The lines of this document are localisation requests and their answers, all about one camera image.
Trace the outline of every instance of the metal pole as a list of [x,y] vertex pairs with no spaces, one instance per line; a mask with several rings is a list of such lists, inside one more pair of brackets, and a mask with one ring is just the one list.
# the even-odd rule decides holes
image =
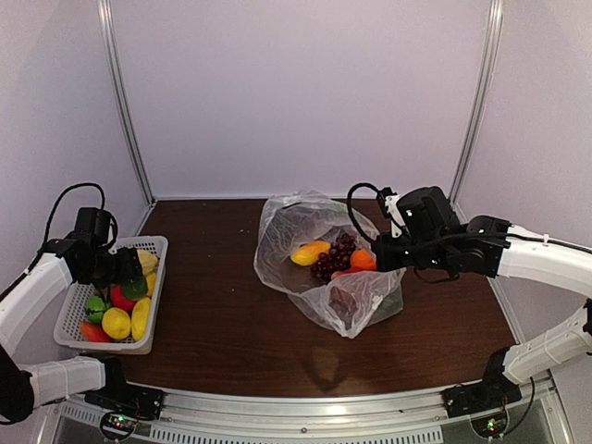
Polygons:
[[111,14],[111,1],[98,0],[99,19],[101,21],[101,31],[103,32],[103,39],[105,41],[105,49],[107,53],[107,61],[109,70],[111,72],[111,81],[113,82],[113,90],[115,92],[117,111],[121,121],[121,128],[128,145],[129,157],[133,166],[136,178],[140,183],[142,195],[147,205],[154,203],[154,196],[146,174],[146,168],[142,161],[140,148],[138,146],[138,139],[133,128],[130,115],[130,104],[125,92],[123,75],[121,73],[121,66],[119,63],[119,55],[117,52],[117,43],[115,38],[115,30],[113,28],[113,18]]
[[450,202],[452,204],[456,204],[458,201],[461,186],[463,185],[466,171],[469,166],[469,161],[473,154],[473,150],[475,149],[479,127],[485,111],[487,91],[491,84],[491,78],[493,77],[496,59],[498,57],[502,21],[503,0],[491,0],[489,20],[487,22],[487,33],[483,48],[483,59],[481,60],[481,71],[479,72],[473,109],[464,136],[461,158],[459,159],[459,164],[454,175],[454,181],[452,182],[452,187],[450,189]]

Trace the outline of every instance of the plastic basket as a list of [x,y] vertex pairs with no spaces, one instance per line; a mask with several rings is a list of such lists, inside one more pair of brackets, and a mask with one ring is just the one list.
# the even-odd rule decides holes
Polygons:
[[160,303],[160,292],[165,279],[165,259],[167,257],[168,240],[162,236],[141,236],[138,238],[123,238],[117,240],[116,248],[135,247],[146,250],[158,257],[156,268],[156,284],[150,306],[150,315],[144,337],[139,341],[133,338],[114,340],[111,343],[89,342],[82,336],[80,322],[87,320],[85,313],[86,302],[93,296],[92,285],[72,284],[59,312],[54,328],[54,339],[60,345],[73,349],[110,352],[117,354],[148,354],[152,349],[156,314]]

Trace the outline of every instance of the white wall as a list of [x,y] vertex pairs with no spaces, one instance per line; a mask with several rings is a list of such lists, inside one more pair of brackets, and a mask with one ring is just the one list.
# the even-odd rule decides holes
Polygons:
[[[0,3],[0,289],[31,261],[57,195],[79,181],[105,188],[122,235],[145,207],[126,150],[105,61],[96,2]],[[72,229],[79,206],[98,193],[73,192],[55,217],[54,236]],[[56,346],[54,301],[16,357],[39,363],[69,355]],[[35,419],[0,428],[0,442],[27,442]]]
[[[592,245],[592,4],[507,0],[493,85],[460,207]],[[584,303],[521,280],[502,287],[530,339]],[[576,442],[592,436],[592,359],[554,371]]]
[[158,197],[449,189],[489,2],[126,0],[113,14]]

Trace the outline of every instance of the metal frame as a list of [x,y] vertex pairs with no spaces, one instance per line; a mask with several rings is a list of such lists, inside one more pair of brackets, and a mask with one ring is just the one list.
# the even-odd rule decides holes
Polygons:
[[[141,422],[136,434],[155,442],[257,442],[260,444],[307,441],[379,442],[386,438],[431,433],[441,426],[467,421],[467,416],[449,419],[440,391],[429,388],[388,395],[339,398],[252,398],[211,395],[185,390],[165,390],[161,418]],[[521,387],[524,405],[530,399],[530,384]],[[572,444],[561,401],[549,374],[536,380],[536,399],[544,402],[551,435],[556,444]],[[48,413],[38,442],[52,442],[59,418],[66,417],[98,426],[100,408],[74,396]]]
[[475,148],[479,127],[483,120],[487,91],[489,90],[496,59],[498,58],[502,21],[503,0],[491,0],[489,20],[487,22],[487,33],[483,48],[483,59],[481,60],[481,70],[479,72],[475,99],[473,101],[473,109],[471,110],[469,125],[464,135],[461,158],[459,159],[452,187],[450,188],[450,201],[454,204],[458,201],[461,186],[463,185],[466,171],[469,166],[469,161]]
[[98,0],[98,7],[101,31],[105,41],[107,62],[111,72],[111,81],[113,82],[113,90],[115,93],[119,119],[121,121],[121,128],[123,129],[126,144],[128,145],[131,164],[142,190],[142,197],[146,205],[151,205],[154,203],[154,195],[150,188],[150,182],[148,181],[148,175],[138,146],[138,139],[136,138],[136,132],[131,121],[130,104],[124,87],[121,65],[119,63],[119,54],[117,52],[115,30],[113,28],[111,0]]

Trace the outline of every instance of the wooden table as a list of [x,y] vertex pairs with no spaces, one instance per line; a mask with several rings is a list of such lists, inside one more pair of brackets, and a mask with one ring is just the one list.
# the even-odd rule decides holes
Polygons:
[[[486,279],[473,275],[428,285],[408,271],[401,313],[356,339],[318,327],[253,271],[263,203],[158,203],[143,233],[170,242],[165,286],[152,352],[122,358],[131,382],[254,396],[388,393],[478,379],[489,355],[513,344]],[[355,206],[387,229],[374,201]]]

